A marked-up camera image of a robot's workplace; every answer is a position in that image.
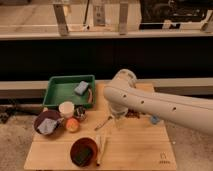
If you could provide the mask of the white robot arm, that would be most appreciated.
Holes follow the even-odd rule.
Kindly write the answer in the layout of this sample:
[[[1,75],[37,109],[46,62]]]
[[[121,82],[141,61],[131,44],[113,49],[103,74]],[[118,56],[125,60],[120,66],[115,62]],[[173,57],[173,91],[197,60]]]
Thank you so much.
[[[114,116],[134,110],[213,135],[213,100],[147,92],[137,89],[136,82],[131,70],[121,69],[104,87],[104,98]]]

